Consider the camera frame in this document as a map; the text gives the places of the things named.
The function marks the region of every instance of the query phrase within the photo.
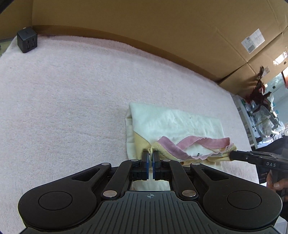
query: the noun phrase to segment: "folded garment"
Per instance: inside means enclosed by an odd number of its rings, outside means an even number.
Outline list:
[[[160,152],[160,159],[171,159],[189,165],[201,162],[223,171],[221,161],[236,147],[224,137],[220,120],[181,110],[143,103],[130,103],[126,116],[127,155],[141,159],[143,150]],[[135,190],[169,190],[169,184],[137,182]]]

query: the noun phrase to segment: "power adapter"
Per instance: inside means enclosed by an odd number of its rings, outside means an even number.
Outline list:
[[[37,33],[32,27],[23,28],[17,32],[17,44],[23,53],[37,47]]]

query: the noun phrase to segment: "yellow fabric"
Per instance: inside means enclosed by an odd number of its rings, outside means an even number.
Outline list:
[[[236,146],[232,146],[230,150],[227,150],[225,153],[222,154],[222,157],[208,157],[205,160],[201,159],[195,159],[195,160],[187,160],[184,162],[181,162],[181,160],[174,157],[172,154],[170,154],[162,145],[160,145],[158,142],[155,142],[153,145],[150,145],[148,141],[146,141],[143,137],[141,137],[139,134],[134,132],[134,139],[135,139],[135,147],[136,147],[136,155],[137,159],[141,159],[143,150],[150,150],[151,151],[159,151],[159,156],[161,160],[164,159],[170,159],[180,162],[182,165],[189,165],[191,163],[195,162],[205,162],[205,164],[215,164],[217,162],[222,161],[231,161],[229,158],[229,153],[233,150],[236,150]]]

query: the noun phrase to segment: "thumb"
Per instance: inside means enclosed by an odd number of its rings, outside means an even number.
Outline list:
[[[283,188],[288,188],[288,179],[282,179],[274,184],[275,190],[282,190]]]

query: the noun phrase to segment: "fingernail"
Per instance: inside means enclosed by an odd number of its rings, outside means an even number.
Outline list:
[[[280,184],[279,183],[275,183],[274,184],[274,188],[279,188],[280,187]]]

